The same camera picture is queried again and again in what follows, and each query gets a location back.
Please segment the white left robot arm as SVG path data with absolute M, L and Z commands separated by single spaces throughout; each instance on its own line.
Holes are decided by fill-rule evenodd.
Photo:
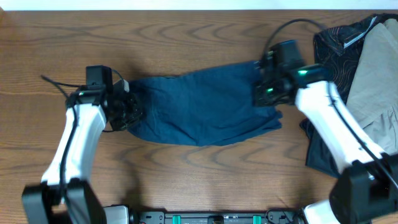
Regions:
M 107 124 L 124 131 L 141 106 L 126 90 L 76 91 L 67 98 L 67 120 L 58 149 L 40 184 L 27 185 L 22 203 L 29 223 L 129 223 L 125 205 L 102 206 L 90 185 L 96 148 Z

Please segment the dark blue denim shorts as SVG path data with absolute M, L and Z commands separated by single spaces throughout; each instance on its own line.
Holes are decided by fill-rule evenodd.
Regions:
M 131 81 L 144 111 L 128 131 L 146 141 L 186 146 L 226 146 L 275 131 L 282 114 L 254 106 L 260 79 L 257 63 L 248 61 Z

